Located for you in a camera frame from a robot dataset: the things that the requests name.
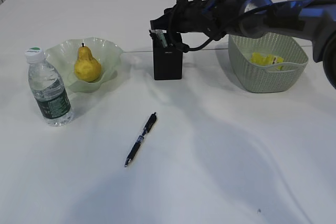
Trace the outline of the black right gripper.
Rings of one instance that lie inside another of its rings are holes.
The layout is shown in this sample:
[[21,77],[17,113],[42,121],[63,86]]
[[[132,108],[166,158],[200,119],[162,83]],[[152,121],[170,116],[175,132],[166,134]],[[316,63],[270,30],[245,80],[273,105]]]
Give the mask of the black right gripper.
[[236,0],[203,0],[178,4],[164,10],[164,14],[150,21],[153,30],[170,31],[174,40],[181,34],[216,34],[221,25],[236,17]]

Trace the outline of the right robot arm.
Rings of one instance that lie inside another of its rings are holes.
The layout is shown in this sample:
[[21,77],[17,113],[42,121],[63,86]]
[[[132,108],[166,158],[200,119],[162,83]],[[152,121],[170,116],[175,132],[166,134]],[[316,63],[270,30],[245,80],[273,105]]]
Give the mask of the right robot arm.
[[181,52],[199,51],[226,35],[257,39],[267,33],[309,40],[314,62],[322,62],[335,86],[335,0],[183,1],[150,21],[167,32]]

